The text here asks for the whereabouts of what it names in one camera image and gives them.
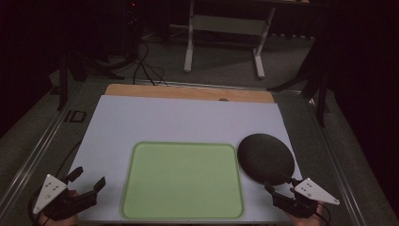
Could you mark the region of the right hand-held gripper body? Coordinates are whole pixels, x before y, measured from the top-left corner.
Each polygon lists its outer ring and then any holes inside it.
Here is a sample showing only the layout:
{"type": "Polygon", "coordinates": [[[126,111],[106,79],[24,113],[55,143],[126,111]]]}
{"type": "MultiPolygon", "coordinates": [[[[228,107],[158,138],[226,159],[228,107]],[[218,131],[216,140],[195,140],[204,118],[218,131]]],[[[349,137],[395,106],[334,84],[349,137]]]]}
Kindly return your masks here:
{"type": "Polygon", "coordinates": [[[289,212],[290,209],[293,208],[295,205],[295,198],[300,196],[303,196],[304,198],[317,202],[323,202],[335,205],[340,204],[340,201],[337,198],[335,198],[330,193],[325,191],[322,187],[320,187],[310,178],[302,180],[302,182],[298,186],[293,187],[293,191],[295,195],[293,198],[289,198],[281,194],[282,195],[281,200],[272,199],[273,205],[278,207],[284,212],[289,212]]]}

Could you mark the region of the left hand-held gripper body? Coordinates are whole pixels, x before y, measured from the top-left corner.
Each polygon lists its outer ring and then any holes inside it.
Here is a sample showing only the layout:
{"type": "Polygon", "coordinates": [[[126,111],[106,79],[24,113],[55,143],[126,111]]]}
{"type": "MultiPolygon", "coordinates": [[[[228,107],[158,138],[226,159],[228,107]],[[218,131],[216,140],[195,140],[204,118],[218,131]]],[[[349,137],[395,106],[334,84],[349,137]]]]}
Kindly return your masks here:
{"type": "Polygon", "coordinates": [[[35,215],[43,213],[52,220],[62,220],[96,205],[98,191],[95,189],[75,197],[70,194],[68,182],[73,182],[75,179],[76,176],[57,179],[47,174],[32,213],[35,215]]]}

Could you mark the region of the dark round plate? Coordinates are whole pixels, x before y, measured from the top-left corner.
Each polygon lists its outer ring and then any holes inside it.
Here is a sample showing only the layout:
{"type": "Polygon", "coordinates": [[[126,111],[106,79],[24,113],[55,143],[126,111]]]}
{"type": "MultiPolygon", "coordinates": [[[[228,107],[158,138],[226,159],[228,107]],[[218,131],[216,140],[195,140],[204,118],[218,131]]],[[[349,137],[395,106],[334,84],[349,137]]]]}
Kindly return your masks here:
{"type": "Polygon", "coordinates": [[[295,171],[295,160],[289,148],[267,134],[245,137],[238,146],[237,157],[245,174],[259,184],[289,183],[295,171]]]}

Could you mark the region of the person's right hand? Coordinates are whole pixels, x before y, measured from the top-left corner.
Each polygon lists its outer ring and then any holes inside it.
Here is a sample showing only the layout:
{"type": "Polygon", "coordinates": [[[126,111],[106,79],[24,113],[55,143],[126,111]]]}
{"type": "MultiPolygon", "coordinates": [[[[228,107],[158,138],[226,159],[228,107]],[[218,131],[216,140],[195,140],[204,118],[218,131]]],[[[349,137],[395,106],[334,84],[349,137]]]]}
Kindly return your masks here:
{"type": "Polygon", "coordinates": [[[330,226],[330,213],[322,202],[295,198],[295,205],[286,212],[294,226],[330,226]]]}

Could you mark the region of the person's left hand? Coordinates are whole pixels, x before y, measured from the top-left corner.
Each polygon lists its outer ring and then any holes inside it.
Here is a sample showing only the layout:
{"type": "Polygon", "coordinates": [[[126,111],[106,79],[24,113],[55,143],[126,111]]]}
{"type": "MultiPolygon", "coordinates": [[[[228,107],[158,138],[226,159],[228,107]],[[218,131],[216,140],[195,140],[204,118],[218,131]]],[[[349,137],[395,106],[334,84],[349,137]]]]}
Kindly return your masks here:
{"type": "Polygon", "coordinates": [[[48,218],[44,213],[41,213],[38,224],[39,226],[77,226],[78,219],[79,217],[77,215],[73,215],[69,218],[53,220],[48,218]]]}

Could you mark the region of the small black floor box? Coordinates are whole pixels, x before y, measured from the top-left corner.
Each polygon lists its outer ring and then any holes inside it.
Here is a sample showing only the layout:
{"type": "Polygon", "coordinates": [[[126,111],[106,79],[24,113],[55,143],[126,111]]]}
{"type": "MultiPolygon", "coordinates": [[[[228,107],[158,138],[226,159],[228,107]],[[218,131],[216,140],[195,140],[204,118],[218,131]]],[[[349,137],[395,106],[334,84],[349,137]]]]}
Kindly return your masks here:
{"type": "Polygon", "coordinates": [[[79,110],[69,110],[64,122],[84,122],[87,117],[87,113],[79,110]]]}

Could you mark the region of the green rectangular tray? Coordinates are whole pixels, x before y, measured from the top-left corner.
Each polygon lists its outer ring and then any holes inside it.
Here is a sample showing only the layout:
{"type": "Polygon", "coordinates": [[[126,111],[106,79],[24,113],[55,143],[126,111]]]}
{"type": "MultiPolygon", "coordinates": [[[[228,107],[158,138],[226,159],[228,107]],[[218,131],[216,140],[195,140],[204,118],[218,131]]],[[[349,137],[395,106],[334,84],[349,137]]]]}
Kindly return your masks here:
{"type": "Polygon", "coordinates": [[[236,150],[220,143],[137,143],[120,211],[136,220],[240,218],[236,150]]]}

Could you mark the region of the black stand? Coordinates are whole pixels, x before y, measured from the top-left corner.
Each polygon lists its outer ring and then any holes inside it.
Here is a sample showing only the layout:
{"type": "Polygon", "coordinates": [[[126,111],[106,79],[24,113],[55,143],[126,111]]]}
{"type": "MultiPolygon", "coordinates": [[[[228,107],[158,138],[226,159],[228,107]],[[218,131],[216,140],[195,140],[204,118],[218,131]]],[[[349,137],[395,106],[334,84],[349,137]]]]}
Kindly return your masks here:
{"type": "Polygon", "coordinates": [[[305,87],[300,91],[300,95],[304,99],[312,99],[315,93],[318,93],[316,105],[316,119],[321,127],[325,126],[324,114],[327,98],[327,81],[331,69],[323,64],[306,65],[303,63],[294,79],[289,80],[281,85],[268,89],[268,91],[279,92],[287,89],[302,81],[307,81],[305,87]]]}
{"type": "Polygon", "coordinates": [[[97,63],[94,59],[85,56],[84,54],[71,51],[62,52],[59,59],[59,102],[58,110],[64,108],[69,99],[68,91],[68,73],[72,74],[72,77],[77,81],[85,81],[88,77],[84,69],[84,65],[87,65],[91,69],[94,69],[98,73],[109,77],[111,79],[121,79],[118,76],[108,70],[105,66],[97,63]]]}

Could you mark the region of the white table mat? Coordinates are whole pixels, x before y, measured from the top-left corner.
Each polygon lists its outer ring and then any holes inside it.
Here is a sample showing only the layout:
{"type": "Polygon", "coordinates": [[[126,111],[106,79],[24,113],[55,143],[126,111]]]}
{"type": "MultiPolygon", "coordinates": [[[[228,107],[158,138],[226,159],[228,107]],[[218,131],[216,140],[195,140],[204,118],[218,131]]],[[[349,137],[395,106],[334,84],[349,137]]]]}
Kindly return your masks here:
{"type": "Polygon", "coordinates": [[[101,223],[280,223],[287,216],[272,204],[263,186],[239,168],[244,213],[230,219],[136,220],[120,211],[135,145],[149,142],[230,144],[255,133],[268,134],[284,144],[287,135],[275,104],[140,98],[104,95],[91,118],[73,165],[82,176],[72,184],[86,191],[104,177],[106,185],[95,206],[80,213],[83,221],[101,223]]]}

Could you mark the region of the black equipment tower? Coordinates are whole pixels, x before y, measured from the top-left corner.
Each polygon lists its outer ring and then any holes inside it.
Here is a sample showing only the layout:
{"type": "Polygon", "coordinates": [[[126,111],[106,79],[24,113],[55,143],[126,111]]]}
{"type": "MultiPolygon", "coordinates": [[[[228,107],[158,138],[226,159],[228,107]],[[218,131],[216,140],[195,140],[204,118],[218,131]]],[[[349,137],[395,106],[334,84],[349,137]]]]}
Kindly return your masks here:
{"type": "Polygon", "coordinates": [[[141,35],[140,2],[139,0],[122,0],[122,3],[126,56],[135,58],[141,35]]]}

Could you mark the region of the metal floor rail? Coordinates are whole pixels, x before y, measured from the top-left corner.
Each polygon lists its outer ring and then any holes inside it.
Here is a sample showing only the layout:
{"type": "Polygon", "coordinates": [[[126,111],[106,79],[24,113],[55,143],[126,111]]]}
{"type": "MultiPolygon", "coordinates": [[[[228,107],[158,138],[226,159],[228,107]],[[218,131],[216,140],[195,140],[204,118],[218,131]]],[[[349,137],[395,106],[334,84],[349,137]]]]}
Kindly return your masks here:
{"type": "Polygon", "coordinates": [[[82,86],[72,85],[60,110],[58,99],[46,95],[0,139],[0,212],[11,209],[19,199],[82,86]]]}
{"type": "Polygon", "coordinates": [[[317,110],[316,102],[313,99],[310,99],[310,100],[305,100],[305,103],[308,110],[310,111],[313,123],[315,124],[316,130],[321,136],[322,143],[327,152],[327,159],[332,169],[332,174],[334,175],[335,182],[342,196],[341,204],[345,206],[348,215],[351,219],[351,222],[354,226],[365,226],[364,218],[359,210],[358,203],[353,196],[353,190],[350,184],[348,184],[348,181],[344,175],[343,168],[329,140],[327,131],[324,127],[320,125],[319,121],[315,116],[317,110]]]}

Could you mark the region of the white metal desk frame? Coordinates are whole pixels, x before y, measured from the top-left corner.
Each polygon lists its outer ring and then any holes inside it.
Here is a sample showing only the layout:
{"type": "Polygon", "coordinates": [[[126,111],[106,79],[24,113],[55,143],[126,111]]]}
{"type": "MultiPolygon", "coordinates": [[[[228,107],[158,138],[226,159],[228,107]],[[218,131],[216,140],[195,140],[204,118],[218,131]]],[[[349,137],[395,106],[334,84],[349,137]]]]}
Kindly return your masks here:
{"type": "Polygon", "coordinates": [[[220,16],[201,15],[195,13],[196,0],[190,0],[189,19],[188,19],[188,42],[184,59],[184,72],[192,71],[193,53],[194,53],[194,31],[211,31],[240,35],[258,36],[260,42],[256,48],[252,50],[254,64],[257,76],[260,79],[265,78],[265,72],[262,61],[262,51],[265,44],[270,26],[276,8],[272,7],[266,12],[266,18],[261,20],[238,19],[220,16]]]}

